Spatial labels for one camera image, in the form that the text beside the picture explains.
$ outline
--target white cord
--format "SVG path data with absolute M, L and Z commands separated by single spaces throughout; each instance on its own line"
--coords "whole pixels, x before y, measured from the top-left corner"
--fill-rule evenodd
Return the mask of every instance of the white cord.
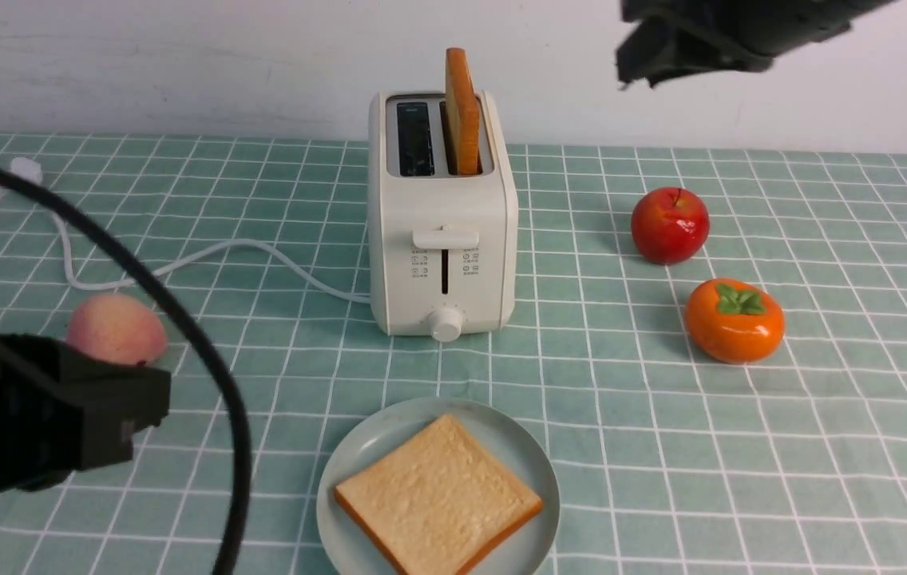
M 53 223 L 56 224 L 56 229 L 59 231 L 60 240 L 63 241 L 63 272 L 66 274 L 67 283 L 70 284 L 71 287 L 78 288 L 78 290 L 103 291 L 115 290 L 115 288 L 126 288 L 129 285 L 133 285 L 135 283 L 135 281 L 133 280 L 119 280 L 107 281 L 106 284 L 84 284 L 80 280 L 78 280 L 73 271 L 73 254 L 71 254 L 70 251 L 70 234 L 67 232 L 66 225 L 62 220 L 59 219 L 59 217 L 56 216 L 56 214 L 52 214 L 52 218 Z M 286 264 L 287 267 L 294 270 L 294 273 L 296 273 L 297 276 L 301 276 L 301 278 L 303 278 L 303 280 L 307 281 L 309 284 L 315 285 L 316 288 L 319 288 L 319 290 L 322 290 L 327 294 L 332 295 L 333 297 L 346 299 L 348 302 L 355 302 L 355 304 L 370 303 L 370 299 L 363 297 L 363 295 L 347 294 L 344 291 L 337 290 L 336 287 L 329 287 L 329 285 L 323 284 L 322 281 L 316 280 L 315 277 L 312 277 L 310 273 L 305 272 L 303 269 L 301 269 L 300 266 L 295 264 L 293 260 L 285 256 L 283 252 L 277 250 L 277 248 L 272 247 L 270 244 L 265 244 L 264 241 L 256 240 L 220 241 L 220 243 L 218 244 L 209 245 L 209 247 L 205 248 L 204 250 L 194 252 L 194 254 L 191 254 L 186 258 L 176 260 L 176 262 L 173 262 L 172 264 L 165 265 L 155 270 L 154 272 L 152 272 L 152 276 L 158 277 L 162 276 L 163 274 L 173 272 L 173 270 L 182 268 L 183 266 L 186 266 L 191 262 L 196 262 L 206 256 L 214 254 L 214 252 L 226 250 L 226 248 L 241 247 L 258 248 L 261 251 L 268 252 L 268 254 L 272 255 L 272 257 L 275 257 L 279 261 Z

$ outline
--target power cord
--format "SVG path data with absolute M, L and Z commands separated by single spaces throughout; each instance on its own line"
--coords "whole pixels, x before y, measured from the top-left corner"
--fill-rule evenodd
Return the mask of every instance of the power cord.
M 70 284 L 71 287 L 78 288 L 78 290 L 103 291 L 115 290 L 115 288 L 126 288 L 128 285 L 133 284 L 133 280 L 109 281 L 109 283 L 106 284 L 84 284 L 78 280 L 73 271 L 73 254 L 71 254 L 70 251 L 70 235 L 67 233 L 67 228 L 63 225 L 60 218 L 55 214 L 53 214 L 52 217 L 53 223 L 56 224 L 56 230 L 60 234 L 60 240 L 62 240 L 63 243 L 63 272 L 66 275 L 67 283 Z M 209 255 L 214 254 L 214 252 L 227 250 L 227 248 L 257 248 L 257 250 L 268 252 L 272 257 L 275 257 L 292 269 L 297 276 L 301 276 L 301 280 L 305 280 L 309 284 L 315 285 L 319 290 L 322 290 L 333 297 L 346 299 L 348 302 L 354 302 L 355 304 L 370 303 L 370 299 L 364 295 L 347 294 L 347 292 L 337 290 L 336 287 L 330 287 L 330 285 L 323 284 L 322 281 L 316 280 L 310 273 L 301 269 L 301 267 L 295 264 L 293 260 L 285 256 L 283 252 L 280 252 L 270 244 L 265 244 L 264 241 L 257 240 L 220 241 L 220 243 L 209 245 L 208 248 L 194 252 L 194 254 L 191 254 L 186 258 L 176 260 L 176 262 L 173 262 L 172 264 L 160 267 L 152 272 L 152 276 L 164 276 L 164 274 L 180 269 L 191 262 L 196 262 L 202 258 L 208 257 Z
M 88 218 L 83 212 L 80 212 L 72 204 L 67 203 L 56 193 L 50 192 L 45 187 L 35 184 L 30 180 L 24 179 L 15 174 L 0 169 L 0 187 L 7 188 L 11 192 L 26 197 L 34 203 L 48 208 L 55 214 L 58 219 L 66 220 L 71 226 L 74 226 L 81 233 L 84 233 L 89 240 L 92 240 L 98 247 L 124 268 L 128 276 L 133 277 L 137 284 L 147 292 L 153 301 L 169 317 L 169 320 L 179 328 L 180 333 L 192 345 L 198 357 L 201 357 L 202 363 L 208 368 L 209 374 L 212 374 L 213 381 L 216 382 L 217 388 L 223 395 L 224 404 L 227 407 L 227 418 L 230 422 L 230 434 L 233 439 L 233 486 L 230 494 L 230 507 L 227 511 L 227 523 L 224 527 L 223 540 L 220 543 L 220 551 L 216 556 L 216 563 L 213 565 L 212 572 L 214 575 L 228 575 L 233 573 L 237 559 L 241 550 L 241 542 L 244 539 L 245 523 L 247 521 L 248 505 L 252 498 L 252 429 L 248 425 L 247 409 L 244 406 L 244 400 L 241 396 L 237 382 L 234 376 L 230 374 L 230 368 L 223 361 L 223 357 L 217 352 L 216 347 L 209 341 L 208 335 L 201 330 L 198 323 L 194 320 L 184 306 L 176 301 L 176 298 L 170 294 L 166 287 L 163 287 L 159 280 L 156 279 L 141 262 L 137 261 L 124 245 L 111 237 L 109 233 L 102 229 L 95 221 Z M 66 228 L 61 228 L 63 236 L 66 237 Z

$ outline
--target red apple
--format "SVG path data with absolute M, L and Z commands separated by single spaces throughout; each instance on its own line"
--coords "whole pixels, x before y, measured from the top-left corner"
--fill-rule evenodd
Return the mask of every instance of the red apple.
M 632 212 L 632 237 L 643 258 L 654 264 L 683 262 L 709 237 L 709 211 L 684 188 L 654 189 Z

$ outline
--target peach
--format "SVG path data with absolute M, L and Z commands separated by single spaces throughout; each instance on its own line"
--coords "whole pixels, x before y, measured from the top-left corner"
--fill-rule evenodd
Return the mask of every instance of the peach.
M 77 306 L 66 342 L 89 357 L 125 365 L 155 363 L 168 346 L 157 313 L 117 292 L 93 295 Z

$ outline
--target bread slice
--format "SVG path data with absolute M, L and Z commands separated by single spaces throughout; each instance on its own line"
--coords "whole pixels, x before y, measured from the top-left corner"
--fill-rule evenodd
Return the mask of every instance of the bread slice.
M 479 173 L 478 132 L 482 112 L 464 48 L 446 49 L 446 124 L 453 145 L 453 173 Z
M 334 489 L 401 575 L 462 575 L 542 510 L 542 499 L 453 415 Z

